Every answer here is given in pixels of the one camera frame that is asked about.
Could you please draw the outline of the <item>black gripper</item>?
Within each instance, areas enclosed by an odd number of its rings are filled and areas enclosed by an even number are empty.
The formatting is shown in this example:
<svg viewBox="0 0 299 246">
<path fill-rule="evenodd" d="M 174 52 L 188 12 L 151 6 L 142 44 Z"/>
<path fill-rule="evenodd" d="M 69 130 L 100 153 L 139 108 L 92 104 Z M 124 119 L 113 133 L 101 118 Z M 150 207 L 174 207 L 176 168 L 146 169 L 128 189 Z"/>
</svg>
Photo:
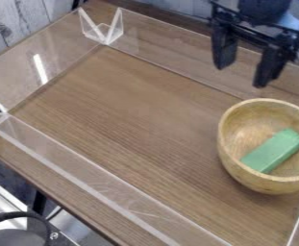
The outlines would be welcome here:
<svg viewBox="0 0 299 246">
<path fill-rule="evenodd" d="M 236 59 L 242 39 L 263 49 L 252 86 L 276 80 L 287 61 L 299 53 L 299 18 L 290 12 L 292 0 L 238 0 L 236 8 L 211 0 L 212 56 L 222 70 Z"/>
</svg>

